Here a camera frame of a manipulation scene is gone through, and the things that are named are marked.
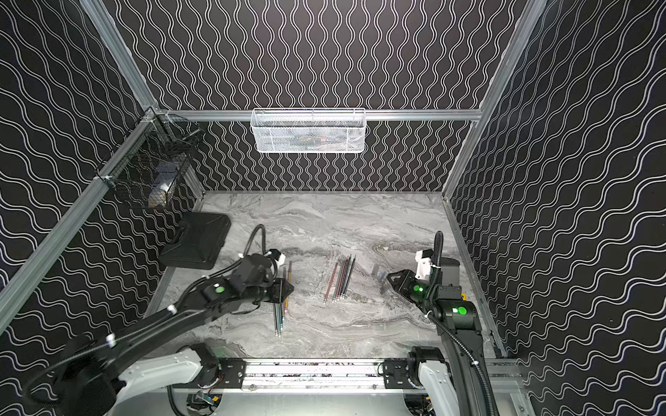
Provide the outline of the clear blue pencil cap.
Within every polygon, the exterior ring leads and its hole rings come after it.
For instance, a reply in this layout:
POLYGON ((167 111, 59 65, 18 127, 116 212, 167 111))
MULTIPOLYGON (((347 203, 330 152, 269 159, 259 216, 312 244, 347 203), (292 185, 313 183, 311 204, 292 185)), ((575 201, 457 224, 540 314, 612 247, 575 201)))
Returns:
POLYGON ((380 283, 380 293, 383 295, 391 289, 390 282, 388 281, 388 275, 383 273, 379 278, 380 283))

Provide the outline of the black pencil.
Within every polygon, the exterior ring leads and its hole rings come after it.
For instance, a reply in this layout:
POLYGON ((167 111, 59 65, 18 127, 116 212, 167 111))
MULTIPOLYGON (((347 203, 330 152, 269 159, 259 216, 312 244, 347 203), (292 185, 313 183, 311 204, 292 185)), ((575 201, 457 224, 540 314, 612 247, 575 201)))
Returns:
POLYGON ((347 296, 348 287, 350 285, 350 279, 351 279, 351 276, 353 274, 353 270, 354 270, 356 261, 357 261, 356 256, 354 256, 354 258, 350 261, 350 265, 349 265, 349 268, 347 270, 347 275, 345 277, 343 291, 342 291, 342 297, 343 298, 345 298, 347 296))

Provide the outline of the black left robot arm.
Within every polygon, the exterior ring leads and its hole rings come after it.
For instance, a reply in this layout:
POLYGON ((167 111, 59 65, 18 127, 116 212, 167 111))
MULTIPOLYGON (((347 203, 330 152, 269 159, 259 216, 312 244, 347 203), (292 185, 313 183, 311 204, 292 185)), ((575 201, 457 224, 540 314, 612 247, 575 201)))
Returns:
POLYGON ((175 303, 104 337, 71 340, 58 360, 24 383, 27 405, 66 415, 103 415, 130 390, 128 371, 140 359, 191 329, 242 306, 282 303, 294 287, 279 277, 285 255, 263 247, 245 249, 231 265, 191 283, 175 303))

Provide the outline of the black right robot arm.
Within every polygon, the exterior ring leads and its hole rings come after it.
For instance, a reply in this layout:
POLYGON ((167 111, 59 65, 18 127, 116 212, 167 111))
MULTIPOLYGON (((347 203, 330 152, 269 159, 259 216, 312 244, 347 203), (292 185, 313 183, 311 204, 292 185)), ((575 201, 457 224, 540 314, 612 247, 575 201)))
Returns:
POLYGON ((414 347, 408 358, 408 380, 427 393, 433 415, 498 415, 487 371, 482 325, 475 304, 460 286, 460 262, 443 256, 443 232, 433 247, 416 255, 415 271, 390 273, 392 291, 421 311, 435 326, 442 347, 414 347))

